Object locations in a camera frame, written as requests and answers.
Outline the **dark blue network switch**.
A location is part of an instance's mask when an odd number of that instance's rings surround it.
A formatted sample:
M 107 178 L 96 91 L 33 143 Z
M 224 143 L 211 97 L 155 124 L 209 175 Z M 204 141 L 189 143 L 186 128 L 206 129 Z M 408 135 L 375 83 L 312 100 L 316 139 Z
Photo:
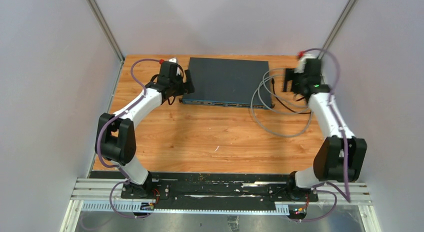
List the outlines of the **dark blue network switch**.
M 262 85 L 265 72 L 270 70 L 268 61 L 191 57 L 188 69 L 195 91 L 179 99 L 185 105 L 255 109 L 273 108 L 272 96 L 268 92 L 270 82 Z

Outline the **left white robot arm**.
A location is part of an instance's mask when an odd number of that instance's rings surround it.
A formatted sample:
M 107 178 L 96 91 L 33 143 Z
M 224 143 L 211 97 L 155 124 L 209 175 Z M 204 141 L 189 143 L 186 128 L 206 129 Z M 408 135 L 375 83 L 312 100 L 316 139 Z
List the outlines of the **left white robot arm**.
M 129 104 L 114 113 L 103 113 L 98 120 L 95 153 L 106 168 L 117 168 L 140 198 L 153 193 L 152 175 L 136 158 L 136 128 L 154 109 L 195 91 L 189 70 L 183 70 L 176 58 L 158 59 L 160 70 Z

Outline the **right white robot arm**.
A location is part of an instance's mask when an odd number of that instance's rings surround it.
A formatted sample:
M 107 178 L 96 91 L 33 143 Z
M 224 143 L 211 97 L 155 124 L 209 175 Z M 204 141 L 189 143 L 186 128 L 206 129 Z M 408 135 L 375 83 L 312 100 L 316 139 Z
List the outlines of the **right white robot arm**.
M 289 175 L 285 193 L 292 201 L 298 201 L 312 188 L 327 181 L 345 185 L 355 182 L 360 176 L 368 147 L 365 139 L 354 135 L 345 123 L 332 88 L 322 83 L 321 70 L 320 59 L 304 54 L 298 59 L 296 68 L 287 70 L 288 77 L 284 80 L 292 82 L 291 92 L 306 100 L 324 136 L 313 165 Z

